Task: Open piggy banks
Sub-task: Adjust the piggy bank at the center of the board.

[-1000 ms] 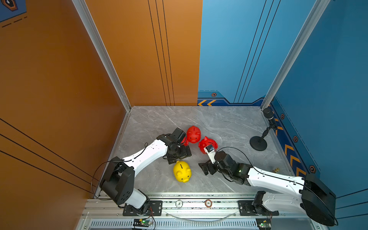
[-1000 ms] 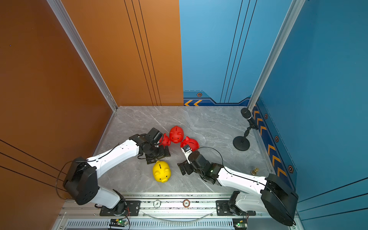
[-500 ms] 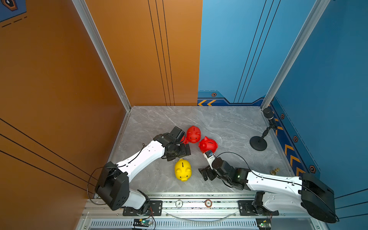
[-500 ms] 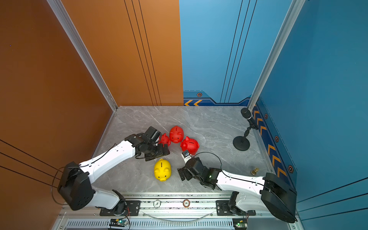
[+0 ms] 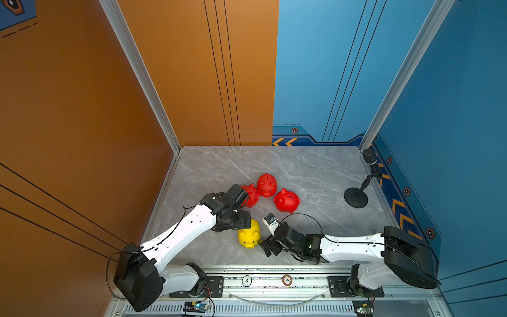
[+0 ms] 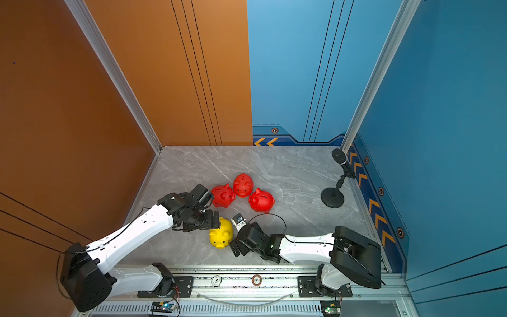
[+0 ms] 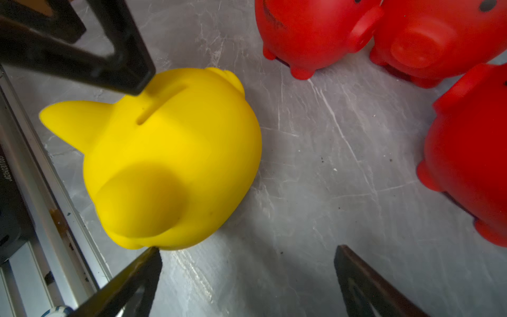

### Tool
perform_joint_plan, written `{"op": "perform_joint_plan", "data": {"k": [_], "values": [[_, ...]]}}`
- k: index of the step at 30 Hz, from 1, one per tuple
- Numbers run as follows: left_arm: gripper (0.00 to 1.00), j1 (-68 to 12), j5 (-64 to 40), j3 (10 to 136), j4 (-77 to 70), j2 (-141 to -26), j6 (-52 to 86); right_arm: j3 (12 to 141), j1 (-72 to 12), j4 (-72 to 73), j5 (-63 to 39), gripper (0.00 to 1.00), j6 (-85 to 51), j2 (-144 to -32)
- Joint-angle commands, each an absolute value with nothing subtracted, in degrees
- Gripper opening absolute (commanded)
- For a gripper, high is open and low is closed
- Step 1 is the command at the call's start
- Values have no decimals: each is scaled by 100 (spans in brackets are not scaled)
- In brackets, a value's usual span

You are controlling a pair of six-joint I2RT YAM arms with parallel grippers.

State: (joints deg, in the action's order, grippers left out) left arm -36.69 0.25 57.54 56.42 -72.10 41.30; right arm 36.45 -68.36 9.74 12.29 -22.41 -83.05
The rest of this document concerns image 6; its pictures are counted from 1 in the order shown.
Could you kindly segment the yellow piggy bank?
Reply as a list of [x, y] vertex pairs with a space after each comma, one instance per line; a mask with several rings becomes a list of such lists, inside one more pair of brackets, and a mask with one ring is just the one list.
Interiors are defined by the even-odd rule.
[[223, 218], [219, 218], [220, 227], [209, 231], [209, 241], [217, 249], [226, 248], [234, 238], [234, 228], [232, 223]]

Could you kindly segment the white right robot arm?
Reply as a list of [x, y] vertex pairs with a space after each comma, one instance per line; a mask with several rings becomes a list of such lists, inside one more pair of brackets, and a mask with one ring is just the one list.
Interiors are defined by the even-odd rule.
[[311, 295], [350, 297], [352, 283], [368, 289], [384, 285], [380, 245], [347, 227], [322, 236], [290, 236], [267, 235], [258, 223], [246, 223], [230, 246], [236, 257], [255, 252], [276, 264], [281, 260], [319, 264]]

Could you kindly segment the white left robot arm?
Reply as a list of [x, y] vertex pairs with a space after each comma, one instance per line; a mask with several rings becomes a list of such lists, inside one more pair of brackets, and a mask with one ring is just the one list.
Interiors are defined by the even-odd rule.
[[119, 269], [117, 264], [162, 231], [219, 228], [219, 213], [210, 210], [213, 198], [201, 184], [190, 192], [170, 193], [112, 234], [86, 246], [71, 245], [63, 253], [60, 282], [76, 309], [84, 313], [110, 297], [134, 292], [173, 296], [176, 282], [165, 265]]

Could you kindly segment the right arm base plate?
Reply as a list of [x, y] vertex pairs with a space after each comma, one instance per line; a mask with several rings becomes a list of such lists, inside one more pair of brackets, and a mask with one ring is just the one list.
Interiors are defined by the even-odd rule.
[[318, 285], [316, 277], [313, 276], [298, 276], [297, 286], [298, 296], [301, 298], [337, 297], [342, 299], [353, 296], [352, 288], [349, 284], [343, 285], [338, 290], [332, 290], [323, 285]]

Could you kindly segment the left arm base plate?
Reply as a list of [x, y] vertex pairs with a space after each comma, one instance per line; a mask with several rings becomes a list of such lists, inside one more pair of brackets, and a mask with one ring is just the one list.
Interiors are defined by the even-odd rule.
[[164, 278], [154, 291], [139, 291], [138, 298], [190, 298], [194, 286], [192, 276]]

